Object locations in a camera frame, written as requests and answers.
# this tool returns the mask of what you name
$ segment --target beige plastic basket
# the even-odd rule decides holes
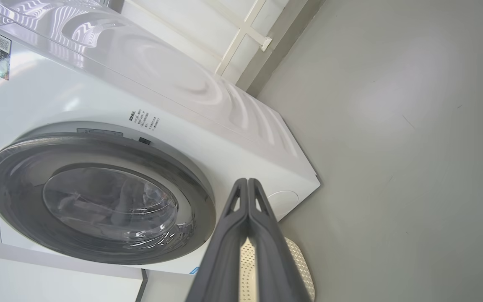
[[[301,274],[303,282],[309,296],[314,302],[316,292],[314,290],[314,283],[312,277],[303,257],[303,253],[293,241],[288,238],[286,243],[292,254],[293,260],[296,262],[297,270]],[[249,239],[241,247],[240,251],[240,301],[241,302],[256,302],[257,301],[257,276],[254,261],[254,246],[249,242]]]

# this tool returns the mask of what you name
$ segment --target washing machine door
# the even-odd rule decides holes
[[[84,260],[147,264],[188,254],[215,226],[212,192],[196,166],[164,150],[101,134],[19,140],[0,151],[0,216]]]

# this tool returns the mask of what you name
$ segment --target scratch on floor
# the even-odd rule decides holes
[[[415,129],[415,126],[413,126],[413,125],[411,124],[411,122],[410,122],[410,121],[408,121],[408,119],[406,119],[406,117],[405,117],[404,115],[402,115],[402,117],[404,117],[404,119],[406,120],[406,122],[408,122],[408,124],[410,124],[410,125],[411,125],[411,127],[413,127],[413,129]]]

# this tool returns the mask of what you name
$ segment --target front-loading washing machine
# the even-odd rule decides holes
[[[238,178],[320,183],[276,111],[91,0],[0,0],[0,242],[191,273]]]

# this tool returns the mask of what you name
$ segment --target sticker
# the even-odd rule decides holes
[[[12,41],[0,35],[0,77],[8,80],[10,71],[10,47]]]
[[[148,130],[156,130],[159,124],[159,117],[152,116],[142,109],[132,111],[129,120]]]
[[[77,128],[78,133],[103,133],[103,134],[113,134],[116,136],[123,136],[122,132],[101,130],[101,129],[87,129],[87,128]]]

